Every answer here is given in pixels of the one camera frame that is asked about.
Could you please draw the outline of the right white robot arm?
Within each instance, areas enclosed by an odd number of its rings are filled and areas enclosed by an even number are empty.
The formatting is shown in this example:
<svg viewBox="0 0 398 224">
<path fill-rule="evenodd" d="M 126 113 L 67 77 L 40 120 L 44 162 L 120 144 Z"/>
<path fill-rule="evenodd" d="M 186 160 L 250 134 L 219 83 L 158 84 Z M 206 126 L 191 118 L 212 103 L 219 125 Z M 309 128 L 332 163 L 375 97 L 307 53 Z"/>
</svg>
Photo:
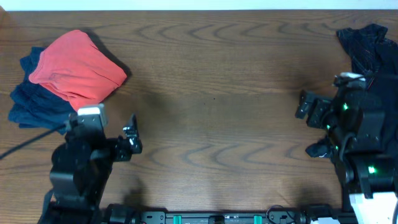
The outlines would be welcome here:
<svg viewBox="0 0 398 224">
<path fill-rule="evenodd" d="M 357 223 L 397 223 L 397 158 L 382 147 L 380 97 L 364 90 L 339 91 L 334 98 L 302 91 L 295 116 L 326 132 L 306 152 L 334 165 L 342 213 Z"/>
</svg>

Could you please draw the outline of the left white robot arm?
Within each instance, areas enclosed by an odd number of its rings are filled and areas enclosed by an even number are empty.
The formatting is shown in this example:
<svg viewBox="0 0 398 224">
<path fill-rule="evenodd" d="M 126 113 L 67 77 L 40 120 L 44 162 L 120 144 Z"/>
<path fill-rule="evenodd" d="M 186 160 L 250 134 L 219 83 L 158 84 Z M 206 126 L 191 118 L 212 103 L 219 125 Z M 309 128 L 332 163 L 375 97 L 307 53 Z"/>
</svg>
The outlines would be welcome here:
<svg viewBox="0 0 398 224">
<path fill-rule="evenodd" d="M 65 143 L 52 154 L 52 189 L 44 197 L 39 223 L 140 223 L 140 214 L 125 205 L 100 209 L 113 164 L 142 152 L 136 116 L 118 138 L 105 136 L 98 114 L 76 115 L 66 125 Z"/>
</svg>

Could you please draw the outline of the folded navy blue garment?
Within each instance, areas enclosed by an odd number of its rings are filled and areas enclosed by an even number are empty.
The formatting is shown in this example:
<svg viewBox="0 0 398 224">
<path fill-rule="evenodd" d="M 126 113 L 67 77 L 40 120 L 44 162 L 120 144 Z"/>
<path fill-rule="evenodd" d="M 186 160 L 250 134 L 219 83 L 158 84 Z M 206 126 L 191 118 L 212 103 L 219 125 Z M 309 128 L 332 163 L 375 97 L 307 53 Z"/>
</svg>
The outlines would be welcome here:
<svg viewBox="0 0 398 224">
<path fill-rule="evenodd" d="M 11 92 L 14 101 L 8 119 L 20 128 L 54 129 L 64 124 L 75 112 L 69 102 L 63 100 L 39 84 L 29 81 L 29 75 L 37 68 L 43 47 L 32 47 L 30 54 L 20 59 L 24 79 Z"/>
</svg>

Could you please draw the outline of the red printed t-shirt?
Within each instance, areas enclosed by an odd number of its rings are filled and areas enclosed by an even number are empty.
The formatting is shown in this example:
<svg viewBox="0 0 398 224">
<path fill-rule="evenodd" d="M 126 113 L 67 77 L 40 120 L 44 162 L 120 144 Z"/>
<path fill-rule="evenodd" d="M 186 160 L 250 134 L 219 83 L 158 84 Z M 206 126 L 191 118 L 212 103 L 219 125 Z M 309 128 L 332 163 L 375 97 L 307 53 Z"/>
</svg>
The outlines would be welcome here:
<svg viewBox="0 0 398 224">
<path fill-rule="evenodd" d="M 70 103 L 74 110 L 101 103 L 127 78 L 124 70 L 107 58 L 89 36 L 73 30 L 40 53 L 29 81 Z"/>
</svg>

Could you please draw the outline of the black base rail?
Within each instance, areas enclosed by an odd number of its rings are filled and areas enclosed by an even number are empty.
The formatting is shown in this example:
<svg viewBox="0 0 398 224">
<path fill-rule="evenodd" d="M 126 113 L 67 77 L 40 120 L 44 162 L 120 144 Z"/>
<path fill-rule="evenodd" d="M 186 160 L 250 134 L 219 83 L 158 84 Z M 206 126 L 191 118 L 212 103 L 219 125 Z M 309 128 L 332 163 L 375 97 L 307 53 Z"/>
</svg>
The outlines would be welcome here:
<svg viewBox="0 0 398 224">
<path fill-rule="evenodd" d="M 117 224 L 357 224 L 353 212 L 342 212 L 329 205 L 310 205 L 301 210 L 273 205 L 265 211 L 249 212 L 168 212 L 140 211 L 111 204 L 102 223 Z"/>
</svg>

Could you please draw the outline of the black crumpled garment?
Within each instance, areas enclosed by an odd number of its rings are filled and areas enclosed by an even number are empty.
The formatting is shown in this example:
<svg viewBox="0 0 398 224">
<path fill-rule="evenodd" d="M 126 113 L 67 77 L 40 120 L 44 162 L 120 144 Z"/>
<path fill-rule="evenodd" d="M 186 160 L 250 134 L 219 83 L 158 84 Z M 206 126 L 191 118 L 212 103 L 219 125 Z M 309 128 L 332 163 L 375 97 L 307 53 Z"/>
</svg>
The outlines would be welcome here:
<svg viewBox="0 0 398 224">
<path fill-rule="evenodd" d="M 364 75 L 364 90 L 380 97 L 386 120 L 382 129 L 382 147 L 397 156 L 397 43 L 387 39 L 387 27 L 377 24 L 362 29 L 346 28 L 336 35 L 351 58 L 351 73 Z"/>
</svg>

